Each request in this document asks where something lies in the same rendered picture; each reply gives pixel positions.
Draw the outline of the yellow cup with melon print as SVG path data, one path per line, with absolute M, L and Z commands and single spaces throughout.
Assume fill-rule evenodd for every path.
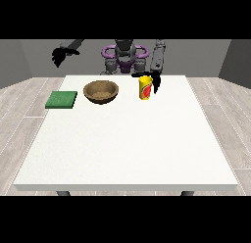
M 148 100 L 151 94 L 153 78 L 151 76 L 141 76 L 139 78 L 139 98 L 141 100 Z

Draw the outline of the green square pad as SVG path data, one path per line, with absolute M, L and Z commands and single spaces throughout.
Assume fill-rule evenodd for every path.
M 46 109 L 71 109 L 74 106 L 76 91 L 53 91 L 46 104 Z

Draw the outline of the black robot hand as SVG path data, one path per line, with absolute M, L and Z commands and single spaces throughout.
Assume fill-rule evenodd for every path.
M 154 86 L 154 93 L 157 93 L 158 88 L 161 85 L 161 73 L 158 71 L 153 72 L 144 72 L 144 73 L 133 73 L 132 77 L 141 77 L 141 76 L 151 76 L 153 78 L 153 86 Z
M 68 55 L 79 55 L 79 52 L 75 49 L 62 48 L 62 47 L 56 48 L 52 52 L 52 61 L 54 65 L 57 68 L 59 68 Z

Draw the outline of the brown wooden bowl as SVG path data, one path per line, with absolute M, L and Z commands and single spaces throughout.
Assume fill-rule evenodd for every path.
M 83 88 L 84 96 L 94 104 L 107 104 L 113 101 L 119 93 L 119 87 L 110 80 L 94 80 Z

